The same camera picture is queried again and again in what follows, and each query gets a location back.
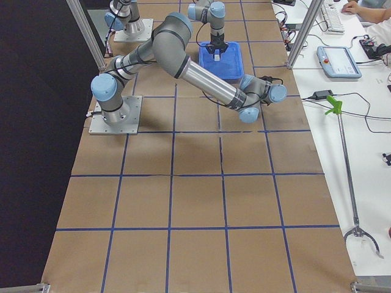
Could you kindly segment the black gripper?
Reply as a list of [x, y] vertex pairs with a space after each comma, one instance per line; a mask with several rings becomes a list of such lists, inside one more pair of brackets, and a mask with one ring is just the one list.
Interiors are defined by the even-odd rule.
[[213, 60], [214, 60], [214, 55], [217, 53], [219, 54], [220, 60], [222, 60], [222, 56], [224, 55], [224, 52], [228, 48], [228, 43], [224, 41], [225, 34], [224, 33], [222, 34], [217, 33], [217, 35], [211, 34], [210, 37], [211, 40], [209, 44], [205, 46], [206, 50], [208, 51], [208, 53], [210, 54]]

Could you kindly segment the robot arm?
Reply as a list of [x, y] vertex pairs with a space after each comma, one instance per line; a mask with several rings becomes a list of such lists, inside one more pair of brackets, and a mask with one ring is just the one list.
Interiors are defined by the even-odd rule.
[[107, 124], [116, 125], [128, 119], [130, 107], [125, 104], [122, 91], [152, 61], [173, 78], [184, 79], [204, 95], [213, 97], [217, 104], [237, 111], [245, 123], [257, 121], [261, 104], [279, 103], [287, 97], [287, 88], [282, 84], [245, 74], [239, 87], [234, 87], [204, 69], [185, 51], [191, 35], [189, 18], [172, 12], [146, 42], [125, 56], [114, 57], [105, 71], [92, 79], [90, 87]]
[[[203, 47], [213, 55], [215, 61], [228, 49], [225, 42], [225, 5], [220, 1], [196, 1], [188, 6], [188, 15], [172, 12], [168, 16], [177, 17], [192, 30], [190, 20], [210, 25], [210, 42]], [[104, 45], [108, 45], [110, 35], [118, 32], [124, 37], [123, 42], [143, 42], [153, 38], [153, 32], [147, 29], [152, 19], [141, 19], [136, 1], [111, 1], [109, 10], [104, 15], [108, 33]]]

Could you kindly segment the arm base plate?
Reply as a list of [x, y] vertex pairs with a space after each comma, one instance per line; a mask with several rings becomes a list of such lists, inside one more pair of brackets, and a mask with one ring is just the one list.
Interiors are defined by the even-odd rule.
[[92, 116], [89, 134], [91, 135], [137, 135], [142, 109], [142, 96], [122, 96], [123, 104], [115, 112], [101, 110], [96, 102], [94, 111], [100, 112]]
[[138, 19], [125, 25], [124, 29], [117, 31], [114, 42], [117, 43], [139, 43], [146, 42], [152, 34], [153, 18]]

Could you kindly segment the person's hand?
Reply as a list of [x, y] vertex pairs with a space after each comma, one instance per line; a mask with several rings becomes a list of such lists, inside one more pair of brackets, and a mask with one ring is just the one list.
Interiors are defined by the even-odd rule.
[[341, 13], [359, 14], [362, 7], [356, 1], [349, 1], [341, 10]]

